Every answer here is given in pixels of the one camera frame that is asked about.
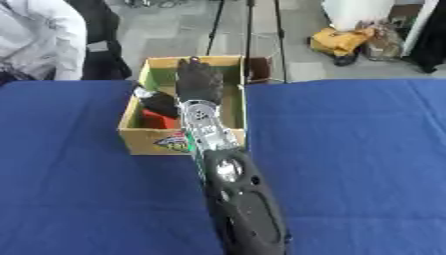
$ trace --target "floor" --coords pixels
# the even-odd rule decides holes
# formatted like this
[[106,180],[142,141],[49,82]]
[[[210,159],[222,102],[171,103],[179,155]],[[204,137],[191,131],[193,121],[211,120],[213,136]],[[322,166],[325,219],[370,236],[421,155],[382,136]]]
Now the floor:
[[[204,55],[218,1],[188,0],[173,8],[159,8],[160,0],[146,8],[129,8],[123,0],[107,0],[122,17],[120,40],[124,57],[137,74],[146,57]],[[360,57],[349,67],[337,67],[323,54],[311,51],[305,38],[327,25],[320,0],[280,0],[286,31],[287,69],[292,81],[339,78],[445,77],[446,68],[432,76],[403,63],[372,62]],[[243,54],[246,1],[226,0],[212,55]],[[273,78],[280,79],[273,0],[257,0],[253,51],[273,58]]]

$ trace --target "yellow bag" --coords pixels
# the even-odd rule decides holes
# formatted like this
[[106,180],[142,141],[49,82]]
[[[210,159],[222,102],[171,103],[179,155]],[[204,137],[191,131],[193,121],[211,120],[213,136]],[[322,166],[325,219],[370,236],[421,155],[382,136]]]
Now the yellow bag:
[[310,47],[313,50],[336,55],[338,57],[353,54],[354,50],[374,36],[373,28],[340,32],[333,28],[324,28],[313,35]]

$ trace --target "white shirt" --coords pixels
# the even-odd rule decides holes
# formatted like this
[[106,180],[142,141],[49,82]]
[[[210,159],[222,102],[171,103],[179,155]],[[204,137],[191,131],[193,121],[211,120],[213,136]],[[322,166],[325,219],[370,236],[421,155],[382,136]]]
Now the white shirt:
[[0,63],[37,79],[56,68],[56,80],[78,80],[86,42],[84,19],[64,0],[0,0]]

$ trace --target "sticker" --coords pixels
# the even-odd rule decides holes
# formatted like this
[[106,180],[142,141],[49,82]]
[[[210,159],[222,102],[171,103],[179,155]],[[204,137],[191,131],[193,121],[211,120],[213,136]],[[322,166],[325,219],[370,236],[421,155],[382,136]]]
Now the sticker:
[[189,153],[187,139],[182,132],[175,133],[172,137],[159,140],[155,145],[170,149],[175,152]]

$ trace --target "open cardboard box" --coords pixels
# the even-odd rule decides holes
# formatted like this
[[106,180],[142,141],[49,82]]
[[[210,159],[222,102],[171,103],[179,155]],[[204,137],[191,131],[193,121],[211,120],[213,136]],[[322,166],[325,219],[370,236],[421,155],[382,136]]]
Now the open cardboard box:
[[[224,76],[222,121],[245,145],[246,111],[243,87],[243,58],[241,56],[200,57]],[[181,58],[150,58],[142,69],[139,81],[149,90],[175,94],[175,77]],[[133,155],[186,155],[188,146],[180,130],[150,129],[143,125],[142,106],[132,96],[119,124],[119,133]]]

